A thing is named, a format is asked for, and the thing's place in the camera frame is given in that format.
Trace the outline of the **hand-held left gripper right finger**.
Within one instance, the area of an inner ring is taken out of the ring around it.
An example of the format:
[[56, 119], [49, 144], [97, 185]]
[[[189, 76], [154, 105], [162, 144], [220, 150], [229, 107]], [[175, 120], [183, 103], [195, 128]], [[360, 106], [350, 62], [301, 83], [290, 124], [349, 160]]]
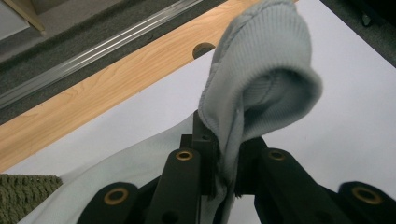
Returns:
[[234, 194], [236, 197], [254, 195], [258, 180], [258, 163], [262, 151], [267, 148], [261, 137], [243, 142], [239, 149]]

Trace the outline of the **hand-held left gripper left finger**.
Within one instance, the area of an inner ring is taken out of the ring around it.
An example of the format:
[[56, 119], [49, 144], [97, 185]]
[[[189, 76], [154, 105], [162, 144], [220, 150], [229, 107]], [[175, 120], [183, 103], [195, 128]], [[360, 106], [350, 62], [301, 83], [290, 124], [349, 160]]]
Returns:
[[204, 125], [195, 111], [191, 134], [182, 134], [181, 147], [194, 149], [201, 156], [201, 192], [208, 197], [216, 196], [216, 158], [219, 150], [217, 137]]

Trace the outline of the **light blue knit garment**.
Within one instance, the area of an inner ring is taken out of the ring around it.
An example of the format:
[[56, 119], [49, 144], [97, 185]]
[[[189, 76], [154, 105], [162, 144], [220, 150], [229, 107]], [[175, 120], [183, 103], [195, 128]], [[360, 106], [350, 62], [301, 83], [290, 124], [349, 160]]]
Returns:
[[[263, 0], [235, 18], [213, 55], [198, 114], [219, 140], [215, 192], [204, 197], [203, 224], [226, 222], [233, 205], [240, 145], [305, 116], [321, 95], [311, 67], [310, 35], [292, 0]], [[177, 136], [176, 126], [100, 161], [60, 186], [19, 224], [76, 224], [93, 195], [114, 182], [137, 186], [163, 169]]]

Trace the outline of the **white table sheet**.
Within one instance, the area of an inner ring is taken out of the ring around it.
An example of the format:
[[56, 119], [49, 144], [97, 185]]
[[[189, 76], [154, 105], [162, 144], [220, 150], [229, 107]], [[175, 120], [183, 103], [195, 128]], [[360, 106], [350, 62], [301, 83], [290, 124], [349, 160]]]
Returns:
[[[254, 1], [227, 0], [0, 125], [0, 174], [69, 179], [182, 121], [198, 106], [211, 62], [193, 48], [217, 43]], [[267, 134], [267, 144], [330, 189], [359, 180], [396, 197], [396, 67], [320, 0], [295, 3], [323, 93], [306, 117]]]

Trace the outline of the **olive green knit cloth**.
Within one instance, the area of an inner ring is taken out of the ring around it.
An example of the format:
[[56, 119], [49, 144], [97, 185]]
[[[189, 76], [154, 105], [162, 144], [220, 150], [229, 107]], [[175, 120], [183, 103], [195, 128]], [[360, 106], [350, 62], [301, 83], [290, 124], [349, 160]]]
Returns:
[[17, 224], [62, 184], [56, 175], [0, 174], [0, 224]]

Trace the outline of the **wooden furniture leg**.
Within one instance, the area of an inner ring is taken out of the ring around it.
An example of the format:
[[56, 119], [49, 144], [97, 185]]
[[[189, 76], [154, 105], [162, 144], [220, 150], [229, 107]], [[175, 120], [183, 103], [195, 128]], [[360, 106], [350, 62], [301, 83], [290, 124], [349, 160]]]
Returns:
[[37, 31], [39, 31], [40, 33], [43, 33], [45, 31], [45, 26], [36, 14], [35, 6], [33, 5], [32, 0], [3, 1], [20, 16], [22, 16], [26, 21], [28, 21], [32, 26], [34, 26]]

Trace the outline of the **metal floor rail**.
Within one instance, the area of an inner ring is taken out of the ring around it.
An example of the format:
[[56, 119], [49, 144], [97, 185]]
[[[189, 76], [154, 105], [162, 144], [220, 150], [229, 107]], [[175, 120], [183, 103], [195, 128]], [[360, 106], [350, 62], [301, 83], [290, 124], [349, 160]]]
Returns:
[[112, 51], [123, 47], [138, 37], [152, 31], [166, 22], [169, 22], [173, 18], [203, 1], [204, 0], [178, 0], [174, 4], [150, 15], [146, 19], [143, 19], [120, 33], [111, 36], [101, 43], [84, 50], [65, 62], [52, 67], [50, 70], [43, 72], [37, 77], [23, 82], [18, 87], [0, 95], [0, 109], [73, 74], [88, 64], [103, 58]]

